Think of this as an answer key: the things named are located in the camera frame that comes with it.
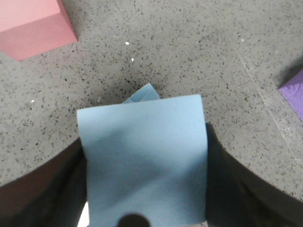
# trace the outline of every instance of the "gray floor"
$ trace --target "gray floor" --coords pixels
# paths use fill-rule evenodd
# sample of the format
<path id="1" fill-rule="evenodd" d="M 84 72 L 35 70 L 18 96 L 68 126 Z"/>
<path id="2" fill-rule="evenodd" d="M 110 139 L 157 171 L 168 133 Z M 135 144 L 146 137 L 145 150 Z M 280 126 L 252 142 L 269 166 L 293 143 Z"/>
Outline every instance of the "gray floor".
<path id="1" fill-rule="evenodd" d="M 303 200 L 303 122 L 277 90 L 303 68 L 301 0 L 63 2 L 78 43 L 0 53 L 0 185 L 74 141 L 76 109 L 151 82 L 162 97 L 202 94 L 228 152 Z"/>

